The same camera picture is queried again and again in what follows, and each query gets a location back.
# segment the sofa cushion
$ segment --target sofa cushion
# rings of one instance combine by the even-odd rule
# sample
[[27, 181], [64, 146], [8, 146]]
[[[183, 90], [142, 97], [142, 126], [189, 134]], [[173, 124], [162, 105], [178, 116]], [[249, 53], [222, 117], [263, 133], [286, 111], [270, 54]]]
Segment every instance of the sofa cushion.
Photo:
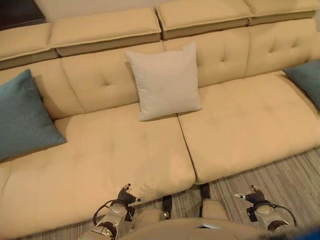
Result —
[[250, 25], [312, 18], [316, 0], [244, 0], [253, 12]]
[[249, 27], [250, 48], [245, 76], [270, 73], [305, 63], [315, 40], [314, 19]]
[[314, 41], [311, 48], [310, 60], [320, 59], [320, 31], [315, 33]]
[[156, 42], [160, 32], [155, 12], [137, 8], [61, 19], [53, 25], [49, 45], [70, 56]]
[[48, 47], [51, 27], [43, 23], [0, 31], [0, 70], [56, 58]]
[[283, 72], [199, 89], [203, 109], [179, 114], [198, 184], [320, 145], [315, 106]]
[[0, 85], [26, 69], [31, 70], [42, 101], [52, 119], [85, 112], [69, 84], [60, 58], [0, 71]]
[[283, 71], [320, 109], [320, 60], [287, 67]]
[[63, 57], [0, 71], [0, 84], [31, 69], [52, 119], [139, 101], [135, 76], [124, 51], [161, 53], [161, 42]]
[[29, 69], [0, 85], [0, 161], [66, 142], [50, 119]]
[[246, 26], [251, 13], [242, 0], [178, 0], [156, 7], [164, 39]]
[[140, 121], [202, 108], [198, 94], [197, 43], [154, 54], [125, 51], [140, 99]]
[[250, 42], [247, 27], [170, 39], [163, 45], [166, 51], [174, 51], [195, 41], [200, 88], [244, 77]]
[[66, 144], [0, 164], [0, 239], [90, 219], [127, 183], [145, 201], [190, 188], [177, 115], [141, 122], [139, 111], [135, 103], [57, 120]]

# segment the teal pillow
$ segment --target teal pillow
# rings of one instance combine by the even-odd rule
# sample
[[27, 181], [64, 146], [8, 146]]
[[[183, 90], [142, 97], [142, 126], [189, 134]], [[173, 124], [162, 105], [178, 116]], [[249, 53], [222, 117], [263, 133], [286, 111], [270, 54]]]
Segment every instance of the teal pillow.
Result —
[[0, 161], [65, 142], [29, 69], [0, 86]]
[[285, 74], [298, 85], [320, 109], [320, 60], [283, 69]]

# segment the throw pillow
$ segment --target throw pillow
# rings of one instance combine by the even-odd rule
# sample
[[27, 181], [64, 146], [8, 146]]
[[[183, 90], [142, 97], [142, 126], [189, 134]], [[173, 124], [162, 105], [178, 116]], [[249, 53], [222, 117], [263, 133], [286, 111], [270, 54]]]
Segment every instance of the throw pillow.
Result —
[[0, 161], [66, 142], [42, 103], [29, 69], [0, 86]]
[[197, 45], [178, 51], [125, 51], [140, 98], [140, 121], [202, 108], [198, 94]]
[[283, 69], [285, 74], [298, 85], [320, 109], [320, 60]]

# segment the sofa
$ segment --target sofa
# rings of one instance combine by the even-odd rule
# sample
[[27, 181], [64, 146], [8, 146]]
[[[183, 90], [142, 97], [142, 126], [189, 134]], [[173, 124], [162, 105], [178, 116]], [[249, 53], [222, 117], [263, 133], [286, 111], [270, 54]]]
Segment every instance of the sofa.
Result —
[[[315, 1], [267, 2], [178, 0], [1, 31], [0, 85], [30, 69], [67, 143], [0, 162], [0, 239], [90, 219], [127, 183], [145, 203], [318, 147], [319, 111], [281, 71], [320, 59]], [[139, 121], [124, 51], [194, 41], [203, 109]]]

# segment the gray carpet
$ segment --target gray carpet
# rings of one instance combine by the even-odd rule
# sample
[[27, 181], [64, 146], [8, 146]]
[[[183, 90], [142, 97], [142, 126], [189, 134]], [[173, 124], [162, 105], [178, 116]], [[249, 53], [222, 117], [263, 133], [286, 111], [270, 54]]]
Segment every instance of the gray carpet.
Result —
[[[272, 203], [289, 208], [299, 227], [320, 224], [320, 148], [210, 183], [211, 197], [225, 206], [231, 220], [256, 226], [247, 217], [246, 208], [250, 204], [233, 197], [236, 192], [248, 193], [250, 185], [259, 186]], [[191, 189], [173, 195], [172, 202], [173, 219], [199, 216], [199, 186], [194, 185]], [[161, 201], [138, 206], [135, 215], [152, 208], [161, 208]], [[279, 210], [279, 213], [289, 222], [292, 221], [285, 211]], [[19, 239], [76, 240], [92, 226], [92, 221], [88, 220]], [[125, 229], [129, 228], [130, 223], [126, 223]]]

